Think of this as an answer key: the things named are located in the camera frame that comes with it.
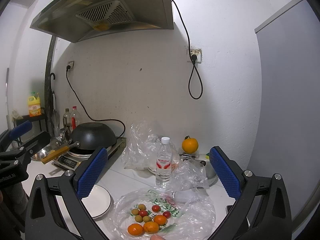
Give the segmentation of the person's hand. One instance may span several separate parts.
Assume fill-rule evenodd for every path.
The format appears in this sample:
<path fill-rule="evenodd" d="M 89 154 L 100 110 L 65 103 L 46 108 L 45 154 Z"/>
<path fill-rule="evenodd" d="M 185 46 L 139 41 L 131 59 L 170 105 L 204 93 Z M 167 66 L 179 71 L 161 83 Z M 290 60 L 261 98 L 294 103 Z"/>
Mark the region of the person's hand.
<path fill-rule="evenodd" d="M 152 235 L 150 237 L 150 240 L 165 240 L 165 239 L 159 235 Z"/>

